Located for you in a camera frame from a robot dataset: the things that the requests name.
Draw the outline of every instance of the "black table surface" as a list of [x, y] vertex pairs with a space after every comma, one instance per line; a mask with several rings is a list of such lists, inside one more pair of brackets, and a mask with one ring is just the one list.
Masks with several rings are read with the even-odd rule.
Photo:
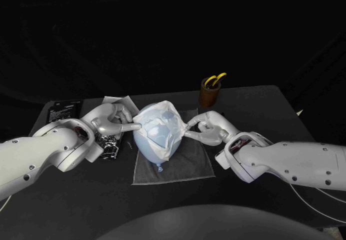
[[[170, 101], [178, 110], [199, 107], [199, 91], [130, 96], [139, 109], [152, 103]], [[103, 102], [85, 99], [81, 116]], [[41, 112], [32, 133], [47, 123], [49, 102]], [[286, 100], [280, 89], [254, 86], [221, 89], [214, 107], [241, 131], [261, 133], [274, 143], [315, 139]], [[132, 185], [137, 146], [133, 134], [123, 137], [116, 161], [87, 160], [61, 172], [51, 166], [36, 183], [12, 196], [0, 213], [2, 239], [93, 240], [130, 220], [160, 210], [201, 204], [228, 204], [266, 210], [312, 227], [339, 225], [316, 213], [299, 199], [290, 185], [266, 173], [245, 183], [231, 169], [224, 170], [215, 154], [225, 144], [205, 149], [215, 176], [208, 179], [159, 185]]]

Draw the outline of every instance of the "gray cloth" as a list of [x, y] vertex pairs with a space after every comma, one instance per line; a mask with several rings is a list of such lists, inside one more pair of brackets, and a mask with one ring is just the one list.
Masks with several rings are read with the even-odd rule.
[[[198, 110], [178, 111], [186, 123]], [[215, 172], [202, 143], [188, 137], [182, 138], [179, 148], [169, 161], [162, 164], [163, 171], [152, 163], [142, 151], [137, 153], [133, 185], [166, 184], [215, 177]]]

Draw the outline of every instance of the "white cable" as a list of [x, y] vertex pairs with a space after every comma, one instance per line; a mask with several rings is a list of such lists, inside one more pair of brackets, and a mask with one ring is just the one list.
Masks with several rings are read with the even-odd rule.
[[338, 222], [341, 222], [341, 223], [343, 223], [343, 224], [346, 224], [346, 221], [342, 221], [342, 220], [338, 220], [336, 218], [333, 218], [333, 217], [331, 217], [329, 215], [326, 215], [323, 212], [320, 212], [307, 202], [306, 202], [306, 200], [303, 199], [303, 197], [300, 196], [300, 194], [297, 193], [297, 191], [296, 191], [296, 189], [294, 189], [294, 186], [290, 184], [290, 187], [292, 187], [292, 189], [293, 189], [293, 191], [296, 192], [296, 194], [297, 194], [297, 196], [299, 196], [299, 198], [302, 199], [302, 201], [305, 202], [305, 204], [319, 213], [319, 214], [322, 214], [325, 217], [328, 217], [328, 218], [331, 218], [331, 219], [333, 219], [335, 221], [338, 221]]
[[5, 207], [6, 207], [6, 204], [8, 204], [9, 200], [10, 200], [10, 198], [12, 198], [12, 195], [9, 196], [9, 198], [8, 198], [6, 202], [5, 202], [3, 206], [2, 206], [0, 212], [2, 212], [2, 210], [5, 209]]
[[316, 187], [316, 189], [320, 191], [320, 192], [323, 192], [329, 197], [332, 197], [335, 200], [338, 200], [338, 201], [341, 201], [341, 202], [343, 202], [345, 204], [346, 204], [346, 201], [345, 200], [342, 200], [342, 199], [339, 199], [338, 197], [335, 197], [335, 196], [332, 196], [329, 193], [326, 193], [323, 190], [320, 190], [318, 187]]

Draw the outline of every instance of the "cup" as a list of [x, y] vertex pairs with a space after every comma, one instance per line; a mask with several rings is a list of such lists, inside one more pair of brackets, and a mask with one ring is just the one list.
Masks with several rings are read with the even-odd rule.
[[199, 91], [199, 104], [204, 108], [209, 108], [211, 106], [214, 106], [214, 104], [217, 102], [218, 94], [221, 91], [221, 87], [222, 87], [221, 82], [218, 82], [217, 88], [214, 88], [214, 89], [207, 88], [205, 87], [207, 80], [208, 80], [208, 78], [205, 78], [202, 80], [201, 91]]

